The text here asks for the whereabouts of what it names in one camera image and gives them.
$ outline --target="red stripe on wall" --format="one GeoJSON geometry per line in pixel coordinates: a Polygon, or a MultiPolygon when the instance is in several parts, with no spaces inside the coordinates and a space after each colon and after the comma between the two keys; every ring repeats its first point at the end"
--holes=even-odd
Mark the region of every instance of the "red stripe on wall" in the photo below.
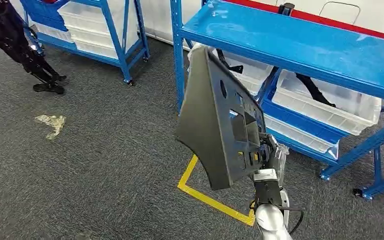
{"type": "MultiPolygon", "coordinates": [[[[230,3],[239,4],[239,5],[243,5],[246,7],[254,8],[254,9],[264,10],[267,12],[272,12],[272,13],[278,12],[277,6],[273,6],[273,5],[269,5],[269,4],[265,4],[265,3],[261,3],[261,2],[256,2],[256,1],[251,1],[251,0],[226,0],[226,1],[230,2],[230,3]]],[[[314,23],[318,23],[318,24],[323,24],[323,25],[327,25],[327,26],[331,26],[331,27],[335,27],[335,28],[339,28],[339,29],[353,31],[353,32],[361,33],[361,34],[367,34],[367,35],[371,35],[371,36],[375,36],[375,37],[384,39],[384,33],[383,32],[370,30],[370,29],[367,29],[364,27],[354,26],[354,25],[351,25],[348,23],[332,20],[332,19],[325,18],[322,16],[317,16],[317,15],[314,15],[314,14],[311,14],[308,12],[304,12],[304,11],[293,10],[291,16],[294,18],[297,18],[297,19],[302,19],[302,20],[306,20],[306,21],[310,21],[310,22],[314,22],[314,23]]]]}

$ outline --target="caster wheel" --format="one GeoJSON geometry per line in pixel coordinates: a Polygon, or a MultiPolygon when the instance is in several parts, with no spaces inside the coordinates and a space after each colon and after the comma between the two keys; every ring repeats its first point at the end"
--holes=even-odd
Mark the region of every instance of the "caster wheel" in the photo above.
{"type": "Polygon", "coordinates": [[[354,196],[356,197],[359,197],[359,198],[362,198],[363,197],[363,191],[359,188],[354,188],[352,190],[352,193],[354,194],[354,196]]]}

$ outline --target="black cable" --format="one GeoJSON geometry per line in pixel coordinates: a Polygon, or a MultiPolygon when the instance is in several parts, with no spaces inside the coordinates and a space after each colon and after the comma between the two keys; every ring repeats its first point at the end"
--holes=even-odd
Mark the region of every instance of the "black cable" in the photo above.
{"type": "MultiPolygon", "coordinates": [[[[252,200],[251,203],[249,204],[249,209],[254,210],[254,214],[256,213],[257,207],[255,205],[254,205],[254,207],[252,207],[252,205],[255,202],[256,202],[255,200],[252,200]]],[[[298,222],[295,224],[295,226],[289,232],[289,235],[292,235],[298,229],[298,227],[301,225],[301,223],[303,222],[303,219],[304,219],[304,209],[293,208],[293,207],[283,207],[283,206],[279,206],[279,205],[276,205],[276,204],[273,204],[273,205],[276,206],[279,210],[283,210],[283,211],[300,211],[301,212],[301,214],[299,216],[298,222]]]]}
{"type": "Polygon", "coordinates": [[[298,229],[298,227],[300,226],[300,224],[303,222],[303,219],[304,219],[304,210],[303,209],[299,209],[299,208],[292,208],[292,207],[283,207],[283,206],[276,206],[278,209],[280,210],[284,210],[284,211],[300,211],[301,212],[301,215],[299,216],[299,220],[298,222],[295,224],[295,226],[292,228],[292,230],[289,232],[289,235],[292,235],[295,230],[298,229]]]}

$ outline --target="clear plastic bag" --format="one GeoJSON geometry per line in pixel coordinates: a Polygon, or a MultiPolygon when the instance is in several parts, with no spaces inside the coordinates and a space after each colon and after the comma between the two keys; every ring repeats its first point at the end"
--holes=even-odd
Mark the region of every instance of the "clear plastic bag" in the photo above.
{"type": "Polygon", "coordinates": [[[48,126],[53,127],[53,132],[48,133],[46,138],[49,140],[53,140],[58,134],[60,134],[61,129],[66,122],[65,116],[48,116],[48,115],[40,115],[34,118],[34,120],[38,123],[44,123],[48,126]]]}

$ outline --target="white wall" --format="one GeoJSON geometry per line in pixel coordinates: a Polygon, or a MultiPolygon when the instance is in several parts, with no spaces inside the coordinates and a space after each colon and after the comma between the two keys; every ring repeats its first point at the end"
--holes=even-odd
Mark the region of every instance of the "white wall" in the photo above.
{"type": "MultiPolygon", "coordinates": [[[[384,0],[254,0],[279,6],[285,2],[295,9],[344,23],[384,33],[384,0]]],[[[141,0],[145,27],[151,35],[172,41],[172,21],[169,0],[141,0]]],[[[183,22],[189,20],[201,6],[200,0],[182,0],[183,22]]]]}

